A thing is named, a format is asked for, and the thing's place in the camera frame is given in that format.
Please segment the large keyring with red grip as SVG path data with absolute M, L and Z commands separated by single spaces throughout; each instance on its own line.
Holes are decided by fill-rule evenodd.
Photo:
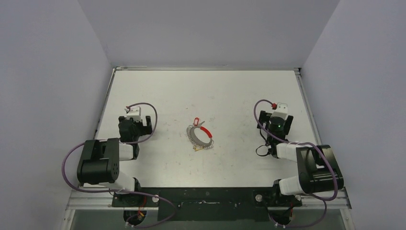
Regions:
M 201 127 L 193 126 L 193 124 L 188 125 L 186 135 L 192 146 L 206 146 L 204 150 L 209 150 L 214 147 L 213 135 L 204 125 Z

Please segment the red tagged key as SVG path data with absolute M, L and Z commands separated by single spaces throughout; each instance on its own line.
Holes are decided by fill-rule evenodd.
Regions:
M 200 118 L 196 117 L 193 121 L 193 126 L 201 127 L 205 121 L 202 121 Z

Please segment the yellow tagged key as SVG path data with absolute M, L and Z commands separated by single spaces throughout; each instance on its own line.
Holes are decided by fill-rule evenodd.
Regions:
M 200 145 L 194 145 L 193 150 L 194 151 L 200 151 L 206 149 L 206 146 L 200 146 Z

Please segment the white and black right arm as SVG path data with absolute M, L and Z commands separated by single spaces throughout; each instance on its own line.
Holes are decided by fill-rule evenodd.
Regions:
M 271 200 L 281 206 L 290 199 L 290 195 L 314 194 L 340 190 L 344 187 L 344 178 L 329 145 L 299 145 L 288 142 L 293 116 L 283 118 L 261 111 L 257 128 L 267 130 L 271 135 L 264 136 L 268 147 L 266 156 L 293 161 L 297 164 L 297 175 L 277 180 L 278 188 L 271 191 Z

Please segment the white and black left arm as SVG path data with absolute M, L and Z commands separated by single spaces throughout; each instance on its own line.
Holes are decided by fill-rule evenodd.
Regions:
M 117 193 L 124 193 L 124 200 L 130 206 L 138 206 L 143 200 L 139 181 L 120 169 L 120 162 L 136 160 L 139 155 L 139 138 L 152 134 L 151 117 L 146 124 L 139 116 L 118 118 L 118 138 L 87 140 L 84 143 L 77 168 L 81 184 L 104 186 Z

